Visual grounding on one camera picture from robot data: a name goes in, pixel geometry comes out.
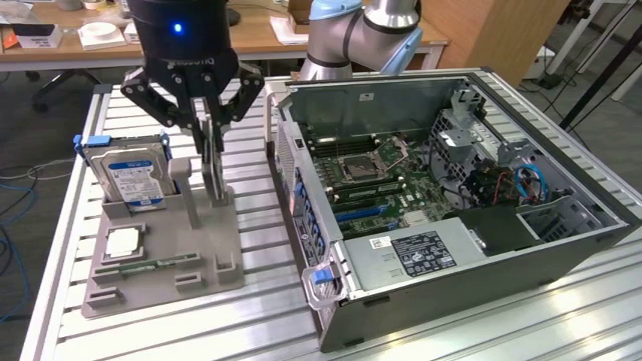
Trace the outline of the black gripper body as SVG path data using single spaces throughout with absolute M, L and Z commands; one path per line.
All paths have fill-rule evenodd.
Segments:
M 192 99 L 218 99 L 239 68 L 226 1 L 130 1 L 144 68 L 182 71 Z

